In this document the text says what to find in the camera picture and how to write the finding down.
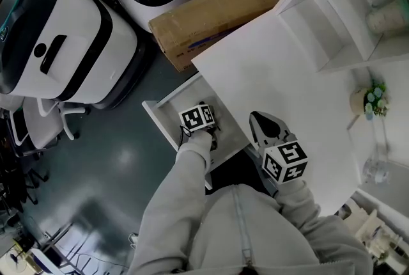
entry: cardboard box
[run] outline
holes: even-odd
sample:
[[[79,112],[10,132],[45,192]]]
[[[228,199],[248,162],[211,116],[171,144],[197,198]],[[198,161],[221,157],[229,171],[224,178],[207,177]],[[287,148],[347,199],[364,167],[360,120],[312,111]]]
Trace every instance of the cardboard box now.
[[[149,27],[162,52],[181,72],[191,60],[279,0],[191,0],[152,19]]]

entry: flower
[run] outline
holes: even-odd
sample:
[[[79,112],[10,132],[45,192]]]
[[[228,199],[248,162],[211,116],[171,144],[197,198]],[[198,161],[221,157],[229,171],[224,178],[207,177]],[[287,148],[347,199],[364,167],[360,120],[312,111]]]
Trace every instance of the flower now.
[[[366,120],[372,120],[373,119],[373,113],[370,114],[365,114]]]
[[[378,98],[382,96],[383,91],[380,88],[375,88],[373,94],[375,94]]]
[[[386,106],[386,101],[384,99],[381,99],[378,101],[378,107],[383,109]]]
[[[369,93],[366,98],[368,99],[369,102],[374,102],[375,101],[375,96],[372,93]]]
[[[366,113],[366,114],[371,114],[372,111],[373,111],[372,105],[368,102],[368,103],[365,105],[365,113]]]

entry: gray hoodie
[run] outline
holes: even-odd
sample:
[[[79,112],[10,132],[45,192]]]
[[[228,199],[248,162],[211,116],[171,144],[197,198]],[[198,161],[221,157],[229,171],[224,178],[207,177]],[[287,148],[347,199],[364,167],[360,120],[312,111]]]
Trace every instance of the gray hoodie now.
[[[320,208],[305,182],[281,185],[275,199],[247,185],[205,196],[211,137],[197,131],[143,215],[129,275],[372,274],[365,247]]]

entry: floor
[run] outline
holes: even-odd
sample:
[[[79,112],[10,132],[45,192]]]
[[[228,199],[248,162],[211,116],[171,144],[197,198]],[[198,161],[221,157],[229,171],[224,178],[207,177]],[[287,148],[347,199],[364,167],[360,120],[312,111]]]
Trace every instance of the floor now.
[[[123,103],[111,111],[93,109],[87,116],[71,116],[69,124],[79,129],[80,138],[69,141],[62,135],[58,146],[37,162],[36,170],[49,171],[50,178],[35,192],[39,204],[27,202],[22,215],[36,237],[40,230],[53,234],[73,222],[59,243],[63,251],[85,242],[78,254],[129,266],[133,251],[128,234],[138,232],[143,211],[176,155],[141,103],[160,100],[194,73],[178,73],[160,51],[153,58]],[[114,272],[114,265],[97,262],[85,273],[92,274],[95,267]]]

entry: drawer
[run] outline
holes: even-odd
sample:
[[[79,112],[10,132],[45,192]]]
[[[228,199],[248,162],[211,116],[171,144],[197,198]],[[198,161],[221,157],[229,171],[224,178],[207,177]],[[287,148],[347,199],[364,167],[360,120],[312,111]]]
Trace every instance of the drawer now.
[[[220,131],[217,131],[218,149],[210,152],[211,171],[249,144],[235,119],[200,73],[191,77],[161,101],[144,101],[146,112],[177,151],[180,140],[179,112],[196,106],[200,101],[213,106]],[[209,174],[206,188],[212,188]]]

